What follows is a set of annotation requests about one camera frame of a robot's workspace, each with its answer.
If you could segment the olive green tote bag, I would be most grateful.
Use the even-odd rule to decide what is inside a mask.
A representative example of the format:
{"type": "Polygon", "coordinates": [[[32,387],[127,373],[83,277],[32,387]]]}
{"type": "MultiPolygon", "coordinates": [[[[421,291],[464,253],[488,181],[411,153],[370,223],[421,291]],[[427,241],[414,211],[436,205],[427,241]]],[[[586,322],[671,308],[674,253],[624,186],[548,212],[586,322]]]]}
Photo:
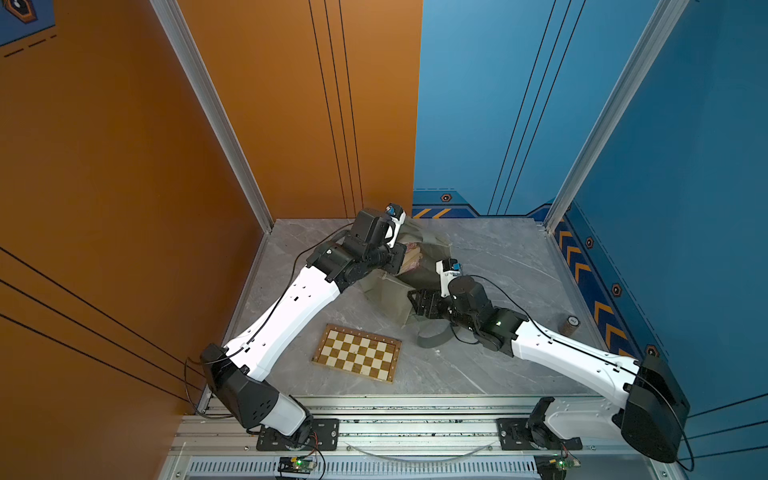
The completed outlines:
{"type": "MultiPolygon", "coordinates": [[[[397,241],[407,245],[410,242],[421,244],[422,259],[419,266],[405,274],[388,274],[382,270],[370,273],[360,282],[365,297],[391,320],[402,325],[414,323],[419,333],[431,336],[441,333],[447,326],[446,320],[429,320],[417,317],[407,298],[410,290],[440,290],[436,262],[445,258],[454,258],[449,238],[431,230],[416,220],[408,219],[401,227],[397,241]]],[[[424,349],[437,348],[443,344],[417,344],[424,349]]]]}

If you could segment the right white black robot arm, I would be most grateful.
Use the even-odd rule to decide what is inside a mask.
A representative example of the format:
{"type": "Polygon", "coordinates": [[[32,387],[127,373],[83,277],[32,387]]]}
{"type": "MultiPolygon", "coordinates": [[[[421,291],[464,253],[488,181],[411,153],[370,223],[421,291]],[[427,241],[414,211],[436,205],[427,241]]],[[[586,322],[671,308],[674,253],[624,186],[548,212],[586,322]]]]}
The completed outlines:
{"type": "Polygon", "coordinates": [[[638,361],[582,344],[534,321],[527,313],[497,307],[479,276],[459,276],[437,290],[407,294],[414,314],[445,320],[448,334],[468,330],[475,343],[511,358],[558,372],[599,394],[602,406],[541,398],[523,428],[539,449],[576,449],[585,437],[620,439],[640,454],[667,464],[688,448],[690,404],[667,363],[653,355],[638,361]]]}

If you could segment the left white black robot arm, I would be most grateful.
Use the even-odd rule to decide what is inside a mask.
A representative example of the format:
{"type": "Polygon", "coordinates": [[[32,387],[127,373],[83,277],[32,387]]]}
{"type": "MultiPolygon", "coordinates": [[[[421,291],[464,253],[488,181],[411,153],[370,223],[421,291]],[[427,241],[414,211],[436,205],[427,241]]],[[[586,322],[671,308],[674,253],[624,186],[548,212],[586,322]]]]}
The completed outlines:
{"type": "Polygon", "coordinates": [[[312,416],[267,377],[293,339],[328,304],[374,270],[397,273],[406,246],[398,234],[407,214],[390,204],[361,210],[342,228],[301,253],[287,286],[264,314],[223,346],[208,345],[200,365],[212,394],[246,430],[271,428],[296,446],[312,434],[312,416]]]}

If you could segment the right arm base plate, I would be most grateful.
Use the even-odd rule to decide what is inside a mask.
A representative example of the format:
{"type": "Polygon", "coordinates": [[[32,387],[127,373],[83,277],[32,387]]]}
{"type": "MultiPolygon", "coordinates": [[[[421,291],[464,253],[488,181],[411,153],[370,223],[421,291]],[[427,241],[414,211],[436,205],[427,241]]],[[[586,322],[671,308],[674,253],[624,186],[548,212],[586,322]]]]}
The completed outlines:
{"type": "Polygon", "coordinates": [[[561,439],[543,423],[530,426],[527,419],[500,418],[496,420],[496,427],[504,451],[583,449],[580,437],[561,439]]]}

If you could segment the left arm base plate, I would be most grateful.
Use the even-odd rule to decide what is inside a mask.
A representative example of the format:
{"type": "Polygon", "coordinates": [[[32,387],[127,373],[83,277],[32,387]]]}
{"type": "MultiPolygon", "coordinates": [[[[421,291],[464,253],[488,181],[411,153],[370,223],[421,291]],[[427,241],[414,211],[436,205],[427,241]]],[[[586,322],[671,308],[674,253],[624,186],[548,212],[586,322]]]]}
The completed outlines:
{"type": "Polygon", "coordinates": [[[261,452],[335,451],[339,439],[340,421],[336,418],[312,418],[305,420],[292,435],[264,427],[258,434],[256,449],[261,452]]]}

